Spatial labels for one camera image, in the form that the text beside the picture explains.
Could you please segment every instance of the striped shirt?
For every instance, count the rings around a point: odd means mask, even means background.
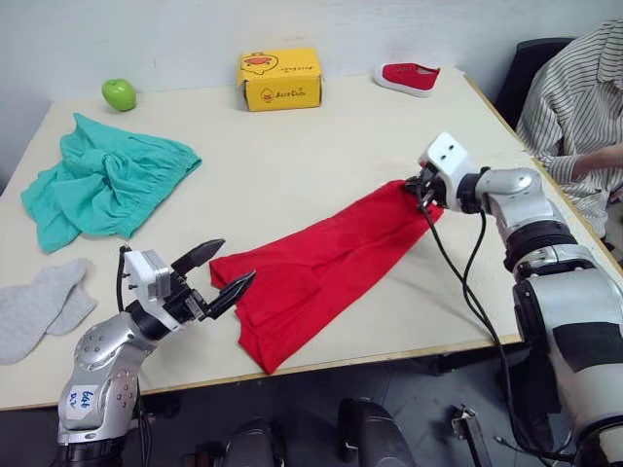
[[[584,215],[605,235],[605,206],[623,168],[571,174],[577,159],[623,141],[623,19],[571,42],[538,71],[517,133]]]

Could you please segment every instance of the red sneaker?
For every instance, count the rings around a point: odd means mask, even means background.
[[[440,71],[440,68],[427,68],[417,63],[386,63],[377,68],[374,81],[390,90],[429,97]]]

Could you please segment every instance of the teal cloth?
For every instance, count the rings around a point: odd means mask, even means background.
[[[62,161],[21,194],[41,248],[56,251],[84,232],[130,238],[202,160],[188,146],[130,133],[74,114],[60,138]]]

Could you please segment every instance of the black chair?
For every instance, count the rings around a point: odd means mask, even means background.
[[[517,126],[534,75],[550,58],[571,42],[572,38],[534,39],[517,45],[495,108],[511,127]]]

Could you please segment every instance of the cardboard box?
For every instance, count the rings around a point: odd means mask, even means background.
[[[238,87],[251,111],[317,107],[321,77],[314,49],[254,52],[238,64]]]

